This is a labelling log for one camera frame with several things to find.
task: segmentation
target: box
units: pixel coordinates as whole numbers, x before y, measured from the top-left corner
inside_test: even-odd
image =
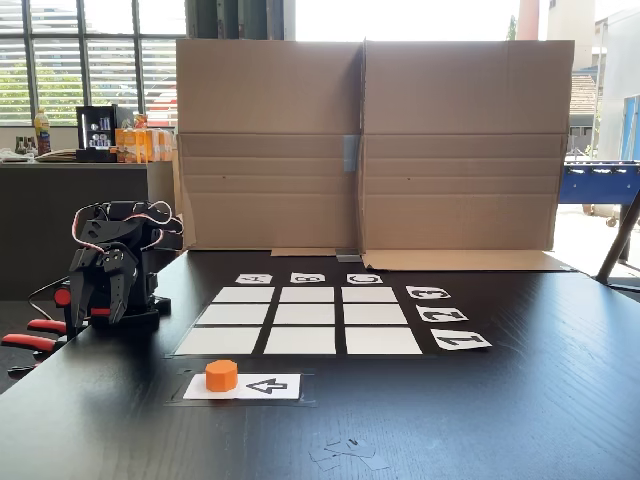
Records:
[[[362,45],[179,40],[177,63],[185,244],[356,248]]]
[[[573,42],[179,40],[185,244],[561,269],[542,251],[572,60]]]

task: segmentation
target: tape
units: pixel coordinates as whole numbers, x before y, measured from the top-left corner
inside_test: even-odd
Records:
[[[345,172],[355,172],[358,160],[360,135],[342,136],[342,161]]]

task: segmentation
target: white card with arrow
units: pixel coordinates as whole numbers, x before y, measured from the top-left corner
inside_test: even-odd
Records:
[[[205,375],[193,376],[182,397],[185,400],[297,400],[300,398],[299,373],[240,373],[238,385],[228,392],[207,390]]]

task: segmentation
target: white sheet of paper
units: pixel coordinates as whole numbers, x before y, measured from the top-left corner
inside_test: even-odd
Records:
[[[444,350],[469,350],[471,348],[490,347],[481,335],[475,332],[462,332],[458,330],[431,329],[433,338],[438,346]]]
[[[192,328],[176,355],[249,354],[259,333],[260,327]]]
[[[451,298],[446,290],[438,287],[407,287],[407,292],[411,298],[420,300],[434,300],[437,298]]]
[[[369,285],[373,283],[382,283],[380,275],[370,275],[368,273],[350,273],[347,275],[347,282],[354,285]]]
[[[274,324],[313,325],[336,323],[333,303],[281,303]]]
[[[406,325],[407,319],[397,303],[351,303],[343,305],[344,323],[357,325]]]
[[[274,287],[224,287],[214,303],[269,303]]]
[[[469,320],[457,308],[421,307],[416,305],[420,319],[425,322],[462,322]]]
[[[318,283],[324,282],[324,275],[321,273],[292,273],[291,283]]]
[[[391,287],[342,287],[345,303],[397,303]]]
[[[243,273],[238,277],[236,283],[243,283],[246,285],[253,284],[264,284],[267,285],[271,283],[271,279],[273,277],[271,275],[265,275],[262,273]]]
[[[347,352],[355,355],[419,355],[408,327],[346,327]]]
[[[323,303],[334,300],[333,287],[283,287],[280,295],[281,303]]]
[[[268,303],[209,305],[198,319],[198,325],[262,325]]]
[[[271,328],[264,353],[332,354],[336,353],[335,327]]]
[[[193,376],[182,397],[185,400],[297,400],[300,398],[299,373],[239,373],[238,385],[228,392],[207,390],[204,373]]]

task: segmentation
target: window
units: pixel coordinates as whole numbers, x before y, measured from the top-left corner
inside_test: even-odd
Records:
[[[75,125],[76,106],[114,103],[175,126],[185,32],[184,0],[0,0],[0,126],[38,106]]]

